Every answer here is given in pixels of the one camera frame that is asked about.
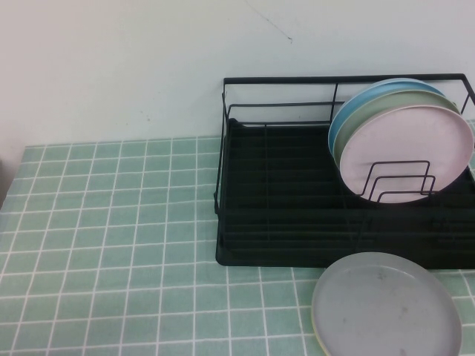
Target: black dish rack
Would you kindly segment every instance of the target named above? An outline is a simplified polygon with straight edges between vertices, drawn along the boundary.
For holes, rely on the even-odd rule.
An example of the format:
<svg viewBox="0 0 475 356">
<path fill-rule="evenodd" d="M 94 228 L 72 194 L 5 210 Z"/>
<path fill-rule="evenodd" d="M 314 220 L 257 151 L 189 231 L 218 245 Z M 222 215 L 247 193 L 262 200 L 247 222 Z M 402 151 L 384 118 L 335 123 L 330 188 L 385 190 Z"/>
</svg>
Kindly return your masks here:
<svg viewBox="0 0 475 356">
<path fill-rule="evenodd" d="M 462 82 L 464 74 L 226 78 L 223 127 L 214 210 L 218 215 L 216 260 L 225 266 L 327 267 L 363 251 L 408 258 L 425 268 L 475 268 L 475 182 L 467 168 L 442 191 L 421 172 L 424 199 L 404 204 L 370 202 L 347 189 L 327 147 L 338 87 L 397 77 Z M 327 102 L 226 104 L 227 85 L 332 85 Z M 331 107 L 324 121 L 244 122 L 233 108 Z M 400 162 L 375 162 L 376 165 Z M 384 192 L 404 194 L 407 192 Z"/>
</svg>

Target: countertop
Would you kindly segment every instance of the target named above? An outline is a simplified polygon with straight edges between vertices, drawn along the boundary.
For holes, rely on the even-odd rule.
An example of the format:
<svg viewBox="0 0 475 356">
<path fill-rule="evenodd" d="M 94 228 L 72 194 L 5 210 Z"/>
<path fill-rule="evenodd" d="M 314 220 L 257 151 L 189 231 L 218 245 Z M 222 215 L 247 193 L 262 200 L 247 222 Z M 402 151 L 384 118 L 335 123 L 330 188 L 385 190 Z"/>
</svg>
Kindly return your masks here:
<svg viewBox="0 0 475 356">
<path fill-rule="evenodd" d="M 319 268 L 214 260 L 216 137 L 28 147 L 0 211 L 0 355 L 323 355 Z M 435 271 L 475 355 L 475 271 Z"/>
</svg>

